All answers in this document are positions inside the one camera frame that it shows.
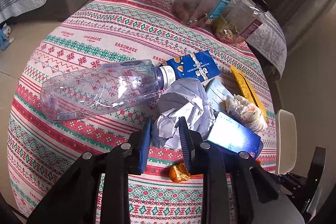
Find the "dark blue tissue box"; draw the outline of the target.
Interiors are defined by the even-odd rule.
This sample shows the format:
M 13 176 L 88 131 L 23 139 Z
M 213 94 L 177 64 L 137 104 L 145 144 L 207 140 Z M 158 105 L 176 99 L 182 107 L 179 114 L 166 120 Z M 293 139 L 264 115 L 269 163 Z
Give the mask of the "dark blue tissue box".
M 245 151 L 254 159 L 263 148 L 260 136 L 221 111 L 215 113 L 215 123 L 207 141 L 236 153 Z

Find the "grey quilted bed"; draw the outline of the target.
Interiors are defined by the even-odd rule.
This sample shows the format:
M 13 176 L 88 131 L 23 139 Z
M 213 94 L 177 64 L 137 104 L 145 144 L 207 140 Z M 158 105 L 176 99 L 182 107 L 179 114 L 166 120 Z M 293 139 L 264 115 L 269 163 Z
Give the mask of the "grey quilted bed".
M 173 0 L 171 9 L 182 24 L 208 28 L 220 42 L 248 43 L 283 73 L 285 36 L 263 0 Z

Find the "blue stuffed toy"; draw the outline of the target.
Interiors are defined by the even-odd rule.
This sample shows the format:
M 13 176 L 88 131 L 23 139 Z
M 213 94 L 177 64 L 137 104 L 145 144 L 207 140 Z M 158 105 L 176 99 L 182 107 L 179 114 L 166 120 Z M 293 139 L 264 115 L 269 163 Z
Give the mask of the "blue stuffed toy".
M 11 38 L 10 35 L 11 35 L 11 27 L 5 23 L 1 29 L 1 37 L 0 37 L 1 51 L 5 51 L 8 48 L 8 46 L 15 40 L 15 38 Z

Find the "white paper ball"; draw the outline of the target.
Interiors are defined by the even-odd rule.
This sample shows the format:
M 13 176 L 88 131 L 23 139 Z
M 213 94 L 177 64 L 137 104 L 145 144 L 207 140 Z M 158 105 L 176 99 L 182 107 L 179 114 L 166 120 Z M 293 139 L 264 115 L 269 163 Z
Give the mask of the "white paper ball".
M 157 148 L 181 149 L 178 122 L 185 118 L 189 130 L 207 139 L 215 122 L 214 109 L 205 88 L 198 79 L 176 80 L 159 98 L 160 116 L 151 130 L 151 145 Z

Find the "blue almond biscuit box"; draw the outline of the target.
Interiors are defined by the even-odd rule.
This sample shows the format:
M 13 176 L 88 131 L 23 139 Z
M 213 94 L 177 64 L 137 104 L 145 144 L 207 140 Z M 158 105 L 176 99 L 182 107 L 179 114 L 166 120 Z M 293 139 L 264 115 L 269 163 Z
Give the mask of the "blue almond biscuit box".
M 190 53 L 165 61 L 162 67 L 174 72 L 175 79 L 193 78 L 201 83 L 220 75 L 220 70 L 209 51 Z

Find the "yellow snack packet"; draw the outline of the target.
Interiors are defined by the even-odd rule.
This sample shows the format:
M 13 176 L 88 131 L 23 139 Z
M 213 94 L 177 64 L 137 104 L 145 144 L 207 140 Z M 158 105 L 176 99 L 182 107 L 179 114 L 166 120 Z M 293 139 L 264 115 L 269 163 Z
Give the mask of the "yellow snack packet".
M 231 65 L 230 69 L 238 83 L 242 95 L 249 102 L 254 103 L 261 110 L 264 120 L 267 121 L 266 109 L 263 103 L 261 102 L 260 98 L 258 97 L 257 93 L 255 92 L 250 81 L 246 78 L 245 74 L 239 69 L 237 69 L 235 66 Z

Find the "stained tissue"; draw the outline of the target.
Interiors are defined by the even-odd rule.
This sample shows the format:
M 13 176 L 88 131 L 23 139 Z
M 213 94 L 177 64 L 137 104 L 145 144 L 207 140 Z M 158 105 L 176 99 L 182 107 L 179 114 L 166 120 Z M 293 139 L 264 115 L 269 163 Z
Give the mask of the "stained tissue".
M 262 132 L 268 127 L 261 109 L 245 97 L 240 95 L 227 96 L 225 105 L 226 112 L 247 129 L 253 132 Z

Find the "light blue small box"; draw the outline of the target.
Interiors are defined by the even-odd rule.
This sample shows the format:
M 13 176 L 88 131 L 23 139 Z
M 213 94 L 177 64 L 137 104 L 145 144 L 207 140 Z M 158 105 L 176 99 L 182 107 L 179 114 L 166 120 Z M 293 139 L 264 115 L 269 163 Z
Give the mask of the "light blue small box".
M 226 100 L 234 96 L 217 79 L 212 79 L 205 88 L 209 102 L 214 111 L 225 111 Z

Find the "white trash bin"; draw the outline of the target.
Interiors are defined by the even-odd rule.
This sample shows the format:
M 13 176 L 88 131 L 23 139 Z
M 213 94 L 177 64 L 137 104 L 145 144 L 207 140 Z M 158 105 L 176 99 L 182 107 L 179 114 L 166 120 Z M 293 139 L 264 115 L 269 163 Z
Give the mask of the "white trash bin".
M 276 121 L 276 170 L 275 173 L 290 172 L 297 160 L 297 126 L 292 113 L 280 109 Z

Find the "clear plastic bottle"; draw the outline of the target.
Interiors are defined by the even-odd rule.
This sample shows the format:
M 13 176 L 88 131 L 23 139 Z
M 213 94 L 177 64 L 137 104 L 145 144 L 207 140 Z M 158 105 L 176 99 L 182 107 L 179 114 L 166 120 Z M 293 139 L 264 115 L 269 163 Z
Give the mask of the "clear plastic bottle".
M 173 71 L 150 60 L 103 64 L 46 80 L 41 109 L 52 122 L 92 118 L 152 102 L 175 80 Z

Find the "right black-lid nut jar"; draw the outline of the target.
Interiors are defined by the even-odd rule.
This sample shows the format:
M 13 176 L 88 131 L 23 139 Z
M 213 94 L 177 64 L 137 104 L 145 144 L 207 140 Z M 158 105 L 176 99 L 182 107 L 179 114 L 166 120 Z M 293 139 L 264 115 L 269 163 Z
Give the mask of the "right black-lid nut jar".
M 220 42 L 237 46 L 249 38 L 265 21 L 269 6 L 264 0 L 230 0 L 210 30 Z

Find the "orange peel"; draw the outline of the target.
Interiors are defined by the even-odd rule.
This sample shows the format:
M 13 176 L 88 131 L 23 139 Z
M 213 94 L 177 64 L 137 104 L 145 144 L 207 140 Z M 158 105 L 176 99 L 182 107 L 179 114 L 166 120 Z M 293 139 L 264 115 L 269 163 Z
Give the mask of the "orange peel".
M 172 165 L 169 169 L 169 178 L 174 183 L 180 183 L 188 181 L 191 178 L 201 178 L 201 177 L 203 177 L 202 174 L 191 175 L 187 171 L 184 162 Z

